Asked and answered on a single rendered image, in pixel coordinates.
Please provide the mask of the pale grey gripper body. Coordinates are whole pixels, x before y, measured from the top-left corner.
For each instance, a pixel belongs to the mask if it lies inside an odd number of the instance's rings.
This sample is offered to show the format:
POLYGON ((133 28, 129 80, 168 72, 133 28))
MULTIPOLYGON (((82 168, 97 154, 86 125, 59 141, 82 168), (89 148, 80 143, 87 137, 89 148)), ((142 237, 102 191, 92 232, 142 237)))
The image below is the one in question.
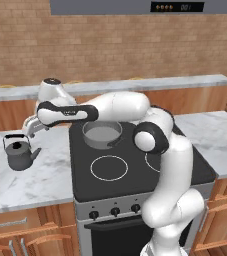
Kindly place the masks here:
POLYGON ((48 131, 49 128, 45 125, 43 125, 39 119, 37 118, 36 115, 30 116, 28 117, 24 123, 23 123, 23 127, 22 127, 23 133, 30 137, 33 138, 35 136, 35 134, 41 130, 46 130, 48 131))

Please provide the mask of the dark grey kettle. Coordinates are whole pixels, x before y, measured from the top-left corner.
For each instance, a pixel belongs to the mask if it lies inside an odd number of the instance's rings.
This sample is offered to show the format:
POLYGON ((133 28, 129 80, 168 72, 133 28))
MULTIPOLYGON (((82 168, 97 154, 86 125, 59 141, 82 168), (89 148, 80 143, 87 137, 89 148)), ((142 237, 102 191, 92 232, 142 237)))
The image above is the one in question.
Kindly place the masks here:
POLYGON ((33 165, 41 148, 31 151, 29 138, 24 134, 7 134, 3 137, 4 151, 9 167, 14 171, 24 171, 33 165))

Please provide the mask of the black hob stove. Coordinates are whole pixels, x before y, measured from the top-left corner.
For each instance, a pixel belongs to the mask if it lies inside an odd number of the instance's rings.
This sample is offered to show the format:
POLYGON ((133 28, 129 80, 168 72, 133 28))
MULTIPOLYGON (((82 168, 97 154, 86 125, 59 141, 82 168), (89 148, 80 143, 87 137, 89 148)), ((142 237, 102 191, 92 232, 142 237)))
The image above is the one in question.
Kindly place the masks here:
POLYGON ((147 155, 132 142, 135 126, 122 125, 121 140, 111 149, 98 150, 88 146, 83 138, 83 125, 69 129, 70 157, 77 230, 81 256, 92 256, 91 231, 84 227, 93 222, 141 216, 131 206, 143 202, 153 193, 159 180, 160 157, 147 155), (110 211, 118 207, 120 213, 110 211), (89 217, 98 211, 99 217, 89 217))

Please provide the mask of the wooden counter cupboard run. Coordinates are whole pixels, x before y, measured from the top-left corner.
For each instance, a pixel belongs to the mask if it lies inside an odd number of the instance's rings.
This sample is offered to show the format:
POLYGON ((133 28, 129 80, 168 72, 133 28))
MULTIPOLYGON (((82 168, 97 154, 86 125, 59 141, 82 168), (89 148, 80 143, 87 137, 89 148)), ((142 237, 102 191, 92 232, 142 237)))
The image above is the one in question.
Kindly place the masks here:
MULTIPOLYGON (((227 84, 200 88, 144 91, 153 105, 172 114, 190 114, 224 110, 227 84)), ((34 114, 35 100, 0 101, 0 131, 19 130, 24 120, 34 114)))

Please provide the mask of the grey cooking pot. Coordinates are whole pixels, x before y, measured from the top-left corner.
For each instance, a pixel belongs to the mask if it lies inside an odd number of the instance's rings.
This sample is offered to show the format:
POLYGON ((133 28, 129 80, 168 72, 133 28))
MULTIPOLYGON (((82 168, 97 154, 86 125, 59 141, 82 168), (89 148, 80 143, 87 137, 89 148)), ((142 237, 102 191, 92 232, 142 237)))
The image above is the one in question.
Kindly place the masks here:
POLYGON ((106 121, 87 122, 82 128, 85 143, 98 150, 113 148, 121 140, 122 131, 119 122, 106 121))

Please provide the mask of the black oven door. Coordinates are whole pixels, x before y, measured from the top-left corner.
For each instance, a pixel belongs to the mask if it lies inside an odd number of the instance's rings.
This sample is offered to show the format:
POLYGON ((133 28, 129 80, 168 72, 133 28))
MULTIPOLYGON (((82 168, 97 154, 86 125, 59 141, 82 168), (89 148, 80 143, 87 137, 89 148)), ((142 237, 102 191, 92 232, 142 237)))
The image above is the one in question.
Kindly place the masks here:
POLYGON ((153 229, 145 223, 112 231, 90 231, 92 256, 140 256, 153 235, 153 229))

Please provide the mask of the grey range hood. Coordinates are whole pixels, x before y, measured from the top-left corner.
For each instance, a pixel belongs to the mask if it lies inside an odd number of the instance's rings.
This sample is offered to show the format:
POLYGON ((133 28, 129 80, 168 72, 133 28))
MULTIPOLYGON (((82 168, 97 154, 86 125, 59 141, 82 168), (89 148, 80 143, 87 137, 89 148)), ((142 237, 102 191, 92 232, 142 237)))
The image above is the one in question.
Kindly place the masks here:
POLYGON ((49 0, 52 15, 227 14, 227 0, 49 0))

